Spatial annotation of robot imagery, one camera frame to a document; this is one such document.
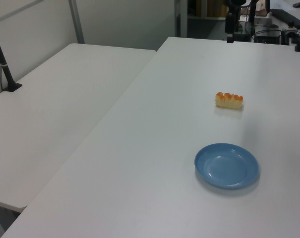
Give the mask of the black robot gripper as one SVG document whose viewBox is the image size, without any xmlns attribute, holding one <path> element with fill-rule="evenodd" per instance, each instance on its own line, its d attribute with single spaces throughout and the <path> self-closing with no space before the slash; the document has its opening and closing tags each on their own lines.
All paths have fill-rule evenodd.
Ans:
<svg viewBox="0 0 300 238">
<path fill-rule="evenodd" d="M 234 28 L 239 28 L 240 9 L 245 3 L 246 0 L 223 0 L 223 4 L 228 8 L 228 14 L 225 19 L 227 43 L 234 42 Z"/>
</svg>

